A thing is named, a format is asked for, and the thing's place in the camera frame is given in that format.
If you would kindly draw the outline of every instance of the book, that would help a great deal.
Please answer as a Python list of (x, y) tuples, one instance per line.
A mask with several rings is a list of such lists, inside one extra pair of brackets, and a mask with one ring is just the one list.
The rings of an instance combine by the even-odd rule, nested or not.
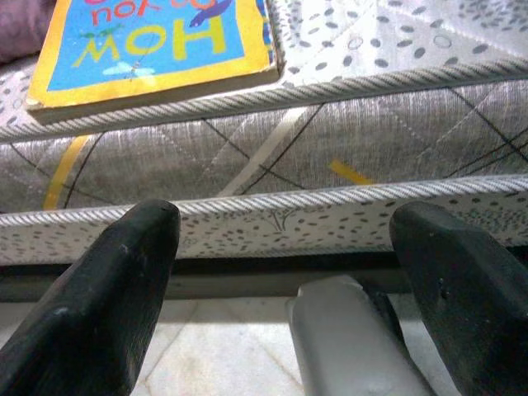
[(58, 0), (26, 109), (47, 124), (278, 77), (265, 0)]

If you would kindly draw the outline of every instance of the mattress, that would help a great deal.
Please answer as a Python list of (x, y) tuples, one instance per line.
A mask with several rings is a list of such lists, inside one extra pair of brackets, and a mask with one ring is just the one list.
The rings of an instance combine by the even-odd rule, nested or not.
[(149, 197), (180, 257), (390, 250), (409, 200), (526, 244), (528, 6), (439, 4), (276, 0), (279, 82), (52, 125), (35, 58), (4, 67), (0, 264), (71, 262)]

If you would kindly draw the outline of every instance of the cartoon illustration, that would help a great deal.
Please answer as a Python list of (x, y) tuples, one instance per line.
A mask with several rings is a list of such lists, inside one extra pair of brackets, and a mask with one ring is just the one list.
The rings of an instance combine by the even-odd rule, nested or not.
[(216, 17), (222, 14), (223, 12), (225, 12), (225, 10), (228, 9), (232, 1), (233, 0), (223, 0), (222, 2), (217, 2), (213, 7), (198, 12), (196, 16), (192, 18), (189, 27), (198, 27), (202, 23), (204, 23), (206, 19)]
[(105, 29), (105, 30), (102, 30), (98, 36), (100, 37), (107, 37), (108, 35), (111, 35), (112, 33), (114, 33), (115, 31), (118, 31), (119, 29), (122, 29), (123, 27), (125, 27), (124, 25), (122, 24), (119, 24), (117, 26), (114, 26), (114, 27), (110, 27), (108, 29)]
[(137, 77), (147, 77), (154, 74), (154, 72), (155, 70), (153, 68), (139, 68), (139, 63), (137, 62), (134, 64), (134, 66), (130, 66), (126, 62), (118, 62), (116, 66), (105, 68), (102, 73), (105, 76), (130, 73)]
[(83, 39), (93, 39), (95, 37), (107, 37), (108, 35), (111, 35), (115, 31), (118, 31), (119, 29), (122, 29), (124, 27), (125, 27), (125, 25), (120, 23), (117, 26), (109, 27), (108, 29), (104, 29), (104, 30), (100, 31), (99, 33), (84, 33), (83, 31), (81, 31), (81, 34), (79, 35), (79, 37), (81, 37)]

